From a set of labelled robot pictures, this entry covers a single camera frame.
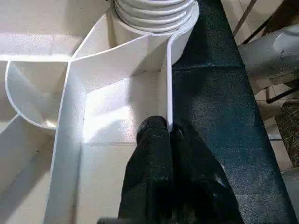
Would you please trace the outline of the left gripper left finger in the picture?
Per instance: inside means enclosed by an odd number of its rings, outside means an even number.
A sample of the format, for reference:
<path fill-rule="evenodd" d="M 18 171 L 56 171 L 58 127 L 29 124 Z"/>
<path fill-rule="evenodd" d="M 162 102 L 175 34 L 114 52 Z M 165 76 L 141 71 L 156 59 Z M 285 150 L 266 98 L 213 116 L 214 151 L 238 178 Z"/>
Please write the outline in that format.
<path fill-rule="evenodd" d="M 161 224 L 172 216 L 174 185 L 170 137 L 162 116 L 139 126 L 136 148 L 125 171 L 119 219 Z"/>

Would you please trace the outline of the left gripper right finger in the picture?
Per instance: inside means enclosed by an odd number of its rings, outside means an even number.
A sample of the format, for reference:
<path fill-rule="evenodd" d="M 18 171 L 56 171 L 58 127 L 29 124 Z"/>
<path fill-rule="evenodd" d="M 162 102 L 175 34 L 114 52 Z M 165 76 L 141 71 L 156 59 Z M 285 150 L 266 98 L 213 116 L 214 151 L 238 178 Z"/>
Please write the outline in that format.
<path fill-rule="evenodd" d="M 180 220 L 190 224 L 242 224 L 239 204 L 222 165 L 188 121 L 170 133 Z"/>

